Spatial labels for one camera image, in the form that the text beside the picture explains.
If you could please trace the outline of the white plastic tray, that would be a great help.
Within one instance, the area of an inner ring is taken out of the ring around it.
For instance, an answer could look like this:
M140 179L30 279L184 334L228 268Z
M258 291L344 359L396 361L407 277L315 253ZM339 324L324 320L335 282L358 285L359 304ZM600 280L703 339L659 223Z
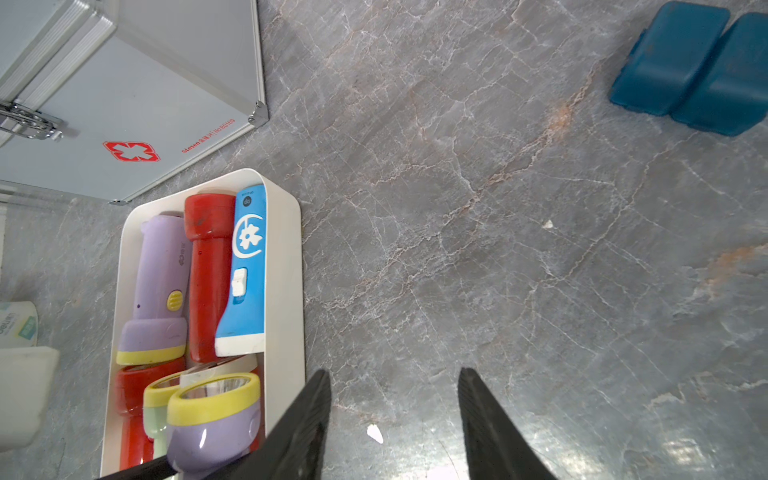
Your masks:
M266 341L263 356L264 427L269 434L306 383L303 317L301 211L297 199L254 169L235 170L132 209L124 222L117 261L116 298L109 370L108 400L102 439L100 474L119 470L122 417L114 390L119 367L117 347L131 305L143 236L140 226L150 218L183 209L185 199L198 193L237 193L263 184L267 193Z

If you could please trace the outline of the purple flashlight yellow rim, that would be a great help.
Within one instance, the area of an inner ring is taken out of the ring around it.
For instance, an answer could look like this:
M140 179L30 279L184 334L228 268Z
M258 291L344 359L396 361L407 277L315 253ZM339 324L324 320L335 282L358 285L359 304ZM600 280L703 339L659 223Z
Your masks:
M167 405L167 460L182 479L203 479L245 456L262 421L261 381L220 375L175 392Z

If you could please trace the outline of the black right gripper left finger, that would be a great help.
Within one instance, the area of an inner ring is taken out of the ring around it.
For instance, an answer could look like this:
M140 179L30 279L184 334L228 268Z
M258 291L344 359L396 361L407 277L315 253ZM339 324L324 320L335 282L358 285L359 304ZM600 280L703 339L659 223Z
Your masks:
M331 407L331 378L318 370L256 451L203 479L319 479ZM159 458L106 475L107 479L170 479L180 476Z

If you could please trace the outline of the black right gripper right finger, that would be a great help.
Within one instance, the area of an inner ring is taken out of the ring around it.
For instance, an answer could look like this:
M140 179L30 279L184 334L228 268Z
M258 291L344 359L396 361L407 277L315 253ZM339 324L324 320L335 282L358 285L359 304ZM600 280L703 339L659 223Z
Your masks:
M470 478L555 478L476 370L461 369L457 392Z

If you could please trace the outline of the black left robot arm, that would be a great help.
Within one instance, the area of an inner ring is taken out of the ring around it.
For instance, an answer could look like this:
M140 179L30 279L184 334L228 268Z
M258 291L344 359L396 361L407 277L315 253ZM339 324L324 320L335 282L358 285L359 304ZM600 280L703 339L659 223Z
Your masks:
M30 445L40 431L59 357L46 346L1 349L1 452Z

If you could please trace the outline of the short red flashlight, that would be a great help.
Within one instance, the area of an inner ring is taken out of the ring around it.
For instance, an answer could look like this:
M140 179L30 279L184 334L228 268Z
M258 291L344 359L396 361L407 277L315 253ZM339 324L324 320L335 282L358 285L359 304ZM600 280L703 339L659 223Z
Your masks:
M215 335L229 298L234 216L233 195L203 193L185 200L184 230L192 246L188 347L197 363L217 359Z

